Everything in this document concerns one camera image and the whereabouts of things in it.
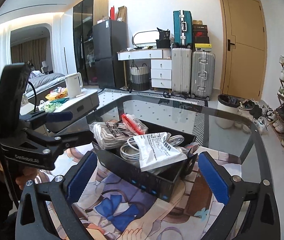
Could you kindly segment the white hard suitcase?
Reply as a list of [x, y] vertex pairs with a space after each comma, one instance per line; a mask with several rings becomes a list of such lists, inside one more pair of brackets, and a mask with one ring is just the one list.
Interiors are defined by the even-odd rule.
[[172, 56], [172, 90], [179, 93], [189, 93], [191, 83], [192, 50], [173, 48]]

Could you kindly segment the black refrigerator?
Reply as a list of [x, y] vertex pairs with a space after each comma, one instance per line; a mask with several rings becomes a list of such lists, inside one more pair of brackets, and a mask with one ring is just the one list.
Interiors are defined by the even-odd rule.
[[121, 88], [125, 85], [123, 63], [118, 52], [127, 48], [127, 25], [116, 20], [106, 20], [92, 28], [94, 59], [98, 86]]

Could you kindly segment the black glass wardrobe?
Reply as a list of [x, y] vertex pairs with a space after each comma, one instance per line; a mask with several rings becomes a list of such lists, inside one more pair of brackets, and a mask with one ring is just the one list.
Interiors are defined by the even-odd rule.
[[97, 85], [93, 26], [108, 16], [108, 0], [82, 0], [73, 7], [73, 46], [77, 72], [85, 85]]

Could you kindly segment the red white zip bag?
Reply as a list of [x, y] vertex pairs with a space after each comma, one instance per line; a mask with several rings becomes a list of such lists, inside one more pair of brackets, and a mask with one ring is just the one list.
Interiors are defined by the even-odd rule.
[[127, 126], [127, 128], [135, 135], [143, 135], [148, 132], [148, 127], [142, 123], [133, 114], [122, 114], [122, 122]]

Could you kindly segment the white drawer desk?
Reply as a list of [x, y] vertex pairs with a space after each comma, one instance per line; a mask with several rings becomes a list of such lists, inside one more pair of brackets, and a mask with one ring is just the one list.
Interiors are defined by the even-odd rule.
[[118, 60], [150, 60], [151, 85], [154, 89], [172, 89], [172, 59], [170, 49], [141, 49], [121, 51]]

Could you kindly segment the grey side cabinet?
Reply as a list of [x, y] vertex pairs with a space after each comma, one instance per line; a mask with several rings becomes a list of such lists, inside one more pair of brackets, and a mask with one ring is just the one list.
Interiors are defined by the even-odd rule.
[[[91, 111], [94, 111], [99, 106], [98, 90], [97, 89], [82, 89], [82, 94], [69, 99], [61, 106], [57, 107], [53, 112], [45, 111], [44, 120], [37, 120], [39, 127], [33, 128], [34, 131], [48, 136], [49, 133], [57, 134], [67, 128], [80, 118], [86, 116]], [[73, 119], [65, 122], [46, 122], [47, 113], [71, 112]]]

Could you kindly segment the wooden door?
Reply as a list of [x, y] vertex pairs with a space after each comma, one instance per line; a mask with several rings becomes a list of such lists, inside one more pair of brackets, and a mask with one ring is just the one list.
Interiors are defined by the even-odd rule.
[[223, 25], [223, 94], [260, 100], [267, 62], [267, 34], [260, 0], [220, 0]]

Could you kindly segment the stack of shoe boxes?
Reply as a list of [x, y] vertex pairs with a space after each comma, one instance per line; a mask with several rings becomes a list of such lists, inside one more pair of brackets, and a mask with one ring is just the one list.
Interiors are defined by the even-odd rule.
[[194, 51], [212, 51], [212, 44], [208, 36], [208, 26], [201, 20], [192, 21]]

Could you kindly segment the black cardboard storage box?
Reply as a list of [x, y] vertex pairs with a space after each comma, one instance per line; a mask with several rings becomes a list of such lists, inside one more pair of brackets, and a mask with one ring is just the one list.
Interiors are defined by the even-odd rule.
[[190, 173], [196, 136], [150, 122], [137, 134], [123, 122], [93, 122], [99, 162], [135, 187], [168, 202], [178, 180]]

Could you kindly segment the white trash bin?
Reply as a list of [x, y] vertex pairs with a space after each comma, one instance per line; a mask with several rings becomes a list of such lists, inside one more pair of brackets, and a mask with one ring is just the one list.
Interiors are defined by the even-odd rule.
[[217, 110], [222, 117], [215, 118], [216, 124], [222, 129], [232, 128], [234, 120], [229, 120], [224, 117], [224, 112], [237, 114], [240, 107], [240, 100], [234, 96], [220, 94], [217, 98]]

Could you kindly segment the bed with grey blanket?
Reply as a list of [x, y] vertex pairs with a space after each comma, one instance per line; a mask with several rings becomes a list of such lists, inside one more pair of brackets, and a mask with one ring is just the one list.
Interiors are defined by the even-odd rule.
[[60, 73], [41, 74], [35, 76], [31, 73], [29, 77], [30, 83], [34, 86], [36, 95], [39, 96], [43, 93], [48, 93], [56, 87], [66, 87], [65, 76]]

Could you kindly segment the white electric kettle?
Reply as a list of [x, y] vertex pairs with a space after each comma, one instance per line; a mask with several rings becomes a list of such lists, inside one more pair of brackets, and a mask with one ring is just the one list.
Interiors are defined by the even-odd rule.
[[82, 94], [83, 81], [81, 73], [74, 73], [64, 77], [69, 98]]

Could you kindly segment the teal suitcase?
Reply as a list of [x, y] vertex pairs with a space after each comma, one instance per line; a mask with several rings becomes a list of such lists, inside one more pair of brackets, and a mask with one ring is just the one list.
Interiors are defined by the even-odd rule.
[[174, 43], [175, 47], [192, 49], [192, 15], [187, 10], [173, 12]]

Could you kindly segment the adidas bag of white laces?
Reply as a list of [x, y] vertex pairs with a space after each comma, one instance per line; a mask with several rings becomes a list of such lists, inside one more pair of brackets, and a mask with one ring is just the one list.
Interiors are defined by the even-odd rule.
[[102, 150], [118, 148], [134, 136], [122, 122], [93, 122], [89, 129]]

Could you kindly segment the green white snack packet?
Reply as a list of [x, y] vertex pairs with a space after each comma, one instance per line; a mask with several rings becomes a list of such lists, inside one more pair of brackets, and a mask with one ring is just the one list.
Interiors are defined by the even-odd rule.
[[139, 166], [146, 172], [175, 164], [187, 159], [187, 155], [177, 147], [184, 142], [182, 135], [171, 133], [149, 133], [133, 137], [139, 149]]

